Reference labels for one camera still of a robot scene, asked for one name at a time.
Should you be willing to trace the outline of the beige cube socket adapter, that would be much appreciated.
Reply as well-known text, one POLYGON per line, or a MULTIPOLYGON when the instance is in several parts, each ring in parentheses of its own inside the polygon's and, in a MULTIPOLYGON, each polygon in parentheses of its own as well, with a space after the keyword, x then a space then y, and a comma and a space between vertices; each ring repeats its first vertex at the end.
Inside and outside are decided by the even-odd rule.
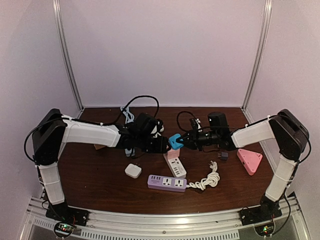
POLYGON ((105 145, 94 144, 94 148, 95 148, 96 150, 100 150, 100 149, 103 149, 103 148, 105 148, 105 147, 106 147, 105 145))

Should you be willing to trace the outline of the dark grey plug adapter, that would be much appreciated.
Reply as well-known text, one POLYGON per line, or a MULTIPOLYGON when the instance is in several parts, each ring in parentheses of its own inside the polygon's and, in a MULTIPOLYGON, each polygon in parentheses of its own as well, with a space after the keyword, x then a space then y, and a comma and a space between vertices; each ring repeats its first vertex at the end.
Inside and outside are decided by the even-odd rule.
POLYGON ((227 152, 219 152, 217 154, 218 159, 222 160, 222 161, 226 161, 229 158, 229 154, 227 152))

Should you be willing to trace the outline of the purple power strip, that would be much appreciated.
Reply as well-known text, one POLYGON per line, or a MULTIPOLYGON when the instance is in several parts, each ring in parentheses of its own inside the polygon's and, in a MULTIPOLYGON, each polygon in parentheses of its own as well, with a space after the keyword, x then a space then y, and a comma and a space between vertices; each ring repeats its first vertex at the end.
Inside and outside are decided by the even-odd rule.
POLYGON ((187 181, 185 178, 151 174, 148 176, 147 186, 149 189, 184 193, 187 188, 187 181))

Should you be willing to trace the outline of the pink triangular socket adapter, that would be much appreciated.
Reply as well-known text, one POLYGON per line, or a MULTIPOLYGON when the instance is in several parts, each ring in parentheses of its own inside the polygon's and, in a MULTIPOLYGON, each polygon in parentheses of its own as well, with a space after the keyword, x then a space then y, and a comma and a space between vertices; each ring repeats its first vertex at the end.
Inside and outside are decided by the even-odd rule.
POLYGON ((256 173, 263 158, 261 153, 242 148, 237 150, 236 155, 250 176, 256 173))

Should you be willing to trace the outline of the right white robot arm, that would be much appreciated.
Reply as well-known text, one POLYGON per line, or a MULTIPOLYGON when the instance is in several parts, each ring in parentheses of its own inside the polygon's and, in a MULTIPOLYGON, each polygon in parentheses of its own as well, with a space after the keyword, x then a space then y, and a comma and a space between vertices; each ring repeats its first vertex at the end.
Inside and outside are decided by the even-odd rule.
POLYGON ((204 146, 218 145, 233 151, 261 141, 276 140, 279 162, 256 210, 259 220, 268 220, 303 162, 301 155, 306 146, 311 145, 308 130, 288 109, 235 130, 231 130, 222 112, 212 112, 207 118, 209 126, 206 127, 199 127, 196 120, 191 120, 192 129, 185 130, 176 143, 191 150, 202 151, 204 146))

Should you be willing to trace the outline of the light blue power strip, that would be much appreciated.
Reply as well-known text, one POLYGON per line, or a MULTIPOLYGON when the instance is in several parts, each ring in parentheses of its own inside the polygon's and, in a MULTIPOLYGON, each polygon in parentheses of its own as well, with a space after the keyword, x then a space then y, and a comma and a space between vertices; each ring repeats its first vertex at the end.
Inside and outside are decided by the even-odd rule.
POLYGON ((136 157, 136 152, 135 152, 135 149, 134 148, 131 148, 131 149, 128 149, 126 148, 125 149, 125 155, 127 158, 135 158, 136 157))

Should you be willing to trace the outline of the white small adapter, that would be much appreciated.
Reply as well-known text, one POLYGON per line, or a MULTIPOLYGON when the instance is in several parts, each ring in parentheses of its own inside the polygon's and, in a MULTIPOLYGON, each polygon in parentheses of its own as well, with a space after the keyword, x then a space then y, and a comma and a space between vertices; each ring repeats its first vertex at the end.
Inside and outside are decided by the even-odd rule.
POLYGON ((124 170, 125 174, 133 179, 137 179, 142 173, 142 168, 130 163, 124 170))

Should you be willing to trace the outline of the blue square adapter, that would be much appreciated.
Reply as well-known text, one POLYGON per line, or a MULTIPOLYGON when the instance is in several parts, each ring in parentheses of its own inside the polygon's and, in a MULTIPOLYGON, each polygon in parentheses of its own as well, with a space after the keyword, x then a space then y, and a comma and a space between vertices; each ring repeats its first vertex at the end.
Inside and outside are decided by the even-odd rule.
POLYGON ((179 133, 176 133, 168 139, 169 144, 173 150, 178 150, 184 147, 183 143, 177 142, 177 139, 179 139, 180 137, 181 135, 179 133))

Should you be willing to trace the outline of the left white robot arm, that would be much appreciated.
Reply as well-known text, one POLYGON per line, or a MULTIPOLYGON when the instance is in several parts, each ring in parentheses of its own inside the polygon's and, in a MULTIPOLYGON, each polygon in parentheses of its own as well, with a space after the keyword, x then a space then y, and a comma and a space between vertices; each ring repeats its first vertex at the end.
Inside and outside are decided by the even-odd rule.
POLYGON ((66 202, 58 170, 62 144, 138 148, 143 153, 165 154, 170 146, 169 139, 162 136, 163 130, 163 121, 146 113, 140 113, 132 122, 117 124, 72 118, 53 108, 27 135, 32 139, 33 155, 26 157, 37 168, 53 215, 61 222, 67 222, 72 218, 72 211, 66 202))

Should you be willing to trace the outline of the white power strip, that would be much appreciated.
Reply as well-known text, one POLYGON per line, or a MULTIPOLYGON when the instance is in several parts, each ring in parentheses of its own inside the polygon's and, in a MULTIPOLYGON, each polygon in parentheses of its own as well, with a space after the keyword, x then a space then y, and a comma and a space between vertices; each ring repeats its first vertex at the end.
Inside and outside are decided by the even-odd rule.
POLYGON ((187 171, 185 170, 183 164, 178 157, 175 158, 164 158, 168 167, 175 178, 184 179, 187 176, 187 171))

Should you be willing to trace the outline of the pink cube adapter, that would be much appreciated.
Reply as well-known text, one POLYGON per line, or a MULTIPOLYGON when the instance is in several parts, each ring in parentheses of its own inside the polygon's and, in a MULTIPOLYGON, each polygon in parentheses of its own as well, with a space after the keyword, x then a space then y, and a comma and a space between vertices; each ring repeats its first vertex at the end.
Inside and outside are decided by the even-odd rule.
POLYGON ((164 154, 164 158, 166 160, 175 159, 175 158, 178 158, 179 156, 180 156, 180 149, 177 149, 177 150, 171 149, 164 154))

